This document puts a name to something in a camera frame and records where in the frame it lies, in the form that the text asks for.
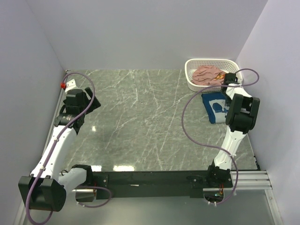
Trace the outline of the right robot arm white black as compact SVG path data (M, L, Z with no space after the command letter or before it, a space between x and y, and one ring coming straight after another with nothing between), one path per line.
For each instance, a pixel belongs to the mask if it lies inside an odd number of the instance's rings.
M230 100L225 119L227 129L221 150L206 175L206 183L211 187L230 180L237 149L246 134L255 127L260 106L260 99L249 95L240 84L229 84L224 90Z

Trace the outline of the blue printed t-shirt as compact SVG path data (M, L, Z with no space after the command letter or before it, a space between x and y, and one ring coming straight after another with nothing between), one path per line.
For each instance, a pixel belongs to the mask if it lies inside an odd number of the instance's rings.
M225 123L229 106L221 92L203 93L201 95L204 108L211 124Z

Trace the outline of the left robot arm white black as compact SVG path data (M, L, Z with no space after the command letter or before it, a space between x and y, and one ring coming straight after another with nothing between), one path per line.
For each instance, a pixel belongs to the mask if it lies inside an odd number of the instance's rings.
M84 124L85 116L101 106L91 88L66 88L59 115L54 120L50 142L29 176L22 176L18 187L26 210L58 212L67 195L76 187L89 188L94 182L89 165L74 165L65 178L60 170L70 146Z

